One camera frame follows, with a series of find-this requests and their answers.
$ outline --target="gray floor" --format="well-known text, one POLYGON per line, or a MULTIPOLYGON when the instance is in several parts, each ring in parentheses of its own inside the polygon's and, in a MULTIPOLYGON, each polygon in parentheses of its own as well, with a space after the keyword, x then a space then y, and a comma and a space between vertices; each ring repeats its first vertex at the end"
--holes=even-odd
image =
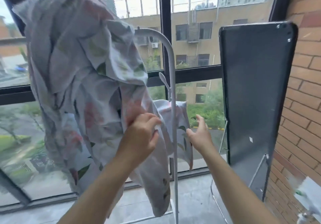
MULTIPOLYGON (((225 220, 211 195, 211 175, 203 175, 179 180, 179 222, 197 224, 225 224, 225 220)), ((213 193, 219 206, 227 219, 232 223, 227 210, 213 184, 213 193)), ((26 210, 0 216, 0 224, 56 224, 59 218, 70 208, 72 202, 38 209, 26 210)), ((124 192, 122 198, 114 208, 108 224, 120 224, 139 218, 152 216, 148 198, 142 188, 131 189, 124 192)), ((174 224, 173 215, 150 219, 141 224, 174 224)))

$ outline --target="air conditioner unit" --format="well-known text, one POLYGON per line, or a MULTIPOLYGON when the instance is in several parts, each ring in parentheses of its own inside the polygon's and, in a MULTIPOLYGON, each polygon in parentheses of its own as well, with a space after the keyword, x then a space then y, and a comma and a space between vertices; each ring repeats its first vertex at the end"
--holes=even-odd
POLYGON ((151 47, 152 47, 152 48, 158 48, 158 43, 152 43, 152 44, 151 44, 151 47))

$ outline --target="brick wall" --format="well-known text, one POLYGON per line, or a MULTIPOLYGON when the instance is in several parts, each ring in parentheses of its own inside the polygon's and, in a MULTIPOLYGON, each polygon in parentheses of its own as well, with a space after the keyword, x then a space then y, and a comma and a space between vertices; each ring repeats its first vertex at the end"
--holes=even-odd
POLYGON ((321 186, 321 0, 291 0, 288 19, 299 37, 284 101, 265 203, 284 224, 305 211, 287 178, 321 186))

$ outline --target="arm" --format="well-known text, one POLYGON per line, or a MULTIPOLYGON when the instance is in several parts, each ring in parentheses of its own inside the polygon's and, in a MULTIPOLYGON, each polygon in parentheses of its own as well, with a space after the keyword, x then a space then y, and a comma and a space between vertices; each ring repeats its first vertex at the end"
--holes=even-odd
POLYGON ((243 183, 217 152, 204 118, 199 115, 196 117, 199 121, 198 129, 195 133, 188 129, 187 135, 208 165, 233 223, 279 223, 278 219, 271 214, 264 203, 243 183))
POLYGON ((116 156, 58 224, 103 224, 129 174, 155 149, 158 131, 152 131, 158 124, 161 120, 151 113, 139 115, 124 133, 116 156))

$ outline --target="white fabric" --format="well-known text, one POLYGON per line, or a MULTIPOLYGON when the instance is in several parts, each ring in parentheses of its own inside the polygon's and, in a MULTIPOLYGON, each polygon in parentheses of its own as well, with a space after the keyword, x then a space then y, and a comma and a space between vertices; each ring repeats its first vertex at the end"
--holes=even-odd
MULTIPOLYGON (((14 11, 26 23, 30 83, 42 110, 45 146, 72 190, 86 190, 115 156, 128 122, 140 111, 151 112, 165 124, 158 127, 156 149, 130 178, 145 188, 155 216, 163 215, 170 201, 171 105, 149 96, 133 27, 116 20, 100 0, 26 0, 14 11)), ((178 107, 178 154, 192 168, 192 148, 184 139, 186 104, 178 107)), ((121 195, 122 189, 114 204, 121 195)))

